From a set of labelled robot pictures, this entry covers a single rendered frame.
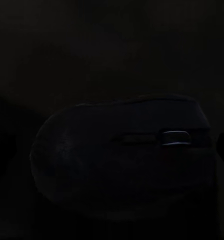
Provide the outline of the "mouse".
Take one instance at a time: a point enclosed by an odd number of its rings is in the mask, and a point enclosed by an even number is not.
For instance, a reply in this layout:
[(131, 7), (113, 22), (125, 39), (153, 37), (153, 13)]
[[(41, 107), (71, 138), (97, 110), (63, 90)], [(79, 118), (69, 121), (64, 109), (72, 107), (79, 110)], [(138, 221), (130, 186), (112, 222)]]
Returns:
[(31, 153), (35, 185), (51, 203), (113, 221), (165, 216), (213, 183), (217, 149), (192, 98), (170, 93), (88, 101), (40, 128)]

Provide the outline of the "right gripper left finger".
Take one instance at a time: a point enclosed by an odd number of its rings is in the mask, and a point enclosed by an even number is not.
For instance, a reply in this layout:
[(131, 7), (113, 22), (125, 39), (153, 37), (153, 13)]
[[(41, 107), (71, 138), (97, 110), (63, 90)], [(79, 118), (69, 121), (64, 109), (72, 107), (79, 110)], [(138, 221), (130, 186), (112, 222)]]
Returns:
[(0, 179), (17, 151), (17, 143), (13, 133), (0, 136)]

